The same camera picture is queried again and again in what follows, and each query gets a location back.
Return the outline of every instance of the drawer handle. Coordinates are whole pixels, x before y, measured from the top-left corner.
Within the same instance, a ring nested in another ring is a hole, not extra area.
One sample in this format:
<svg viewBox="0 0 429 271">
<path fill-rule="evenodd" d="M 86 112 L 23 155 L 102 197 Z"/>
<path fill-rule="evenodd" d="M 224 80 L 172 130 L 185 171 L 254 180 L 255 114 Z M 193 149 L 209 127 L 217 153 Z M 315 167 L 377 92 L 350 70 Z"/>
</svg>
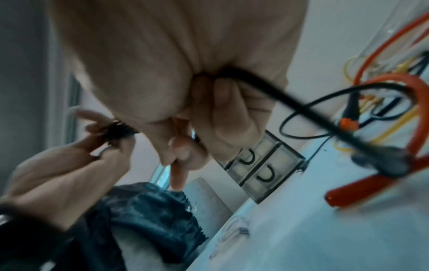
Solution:
<svg viewBox="0 0 429 271">
<path fill-rule="evenodd" d="M 253 164 L 256 160 L 255 152 L 251 149 L 248 149 L 248 151 L 250 152 L 250 154 L 252 154 L 252 159 L 250 159 L 250 161 L 244 161 L 243 159 L 238 160 L 238 162 L 240 162 L 246 166 Z"/>
<path fill-rule="evenodd" d="M 274 181 L 274 179 L 276 178 L 276 173 L 274 172 L 274 169 L 272 166 L 267 165 L 267 168 L 271 171 L 271 177 L 269 177 L 268 179 L 263 179 L 259 176 L 256 176 L 256 179 L 263 182 L 263 183 L 271 183 L 272 181 Z"/>
</svg>

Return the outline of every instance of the hand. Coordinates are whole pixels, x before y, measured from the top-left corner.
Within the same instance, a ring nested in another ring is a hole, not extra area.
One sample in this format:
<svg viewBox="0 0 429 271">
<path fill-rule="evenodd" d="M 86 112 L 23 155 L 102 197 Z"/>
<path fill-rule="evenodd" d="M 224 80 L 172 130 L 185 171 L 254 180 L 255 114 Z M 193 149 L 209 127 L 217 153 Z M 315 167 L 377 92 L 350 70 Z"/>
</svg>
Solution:
<svg viewBox="0 0 429 271">
<path fill-rule="evenodd" d="M 236 66 L 285 88 L 307 5 L 304 0 L 49 3 L 77 79 L 149 138 L 161 163 L 172 165 L 170 181 L 177 190 L 188 170 L 207 163 L 208 154 L 230 160 L 260 140 L 274 102 L 245 84 L 213 76 Z M 190 139 L 186 121 L 202 144 Z"/>
<path fill-rule="evenodd" d="M 19 210 L 62 230 L 69 229 L 130 169 L 134 137 L 114 142 L 99 157 L 91 152 L 105 141 L 96 134 L 111 119 L 97 112 L 76 110 L 94 121 L 93 132 L 81 141 L 46 150 L 19 165 L 3 198 Z"/>
</svg>

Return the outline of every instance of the dark blue fabric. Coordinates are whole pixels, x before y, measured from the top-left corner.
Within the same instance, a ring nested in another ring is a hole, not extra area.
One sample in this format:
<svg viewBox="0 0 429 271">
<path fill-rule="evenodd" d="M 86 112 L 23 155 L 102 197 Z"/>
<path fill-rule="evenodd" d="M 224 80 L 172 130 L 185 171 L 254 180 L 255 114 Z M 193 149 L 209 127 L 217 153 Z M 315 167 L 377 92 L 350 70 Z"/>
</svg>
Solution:
<svg viewBox="0 0 429 271">
<path fill-rule="evenodd" d="M 150 240 L 166 263 L 182 263 L 207 240 L 189 213 L 183 192 L 166 191 L 152 183 L 113 188 L 103 202 L 114 225 L 127 227 Z"/>
</svg>

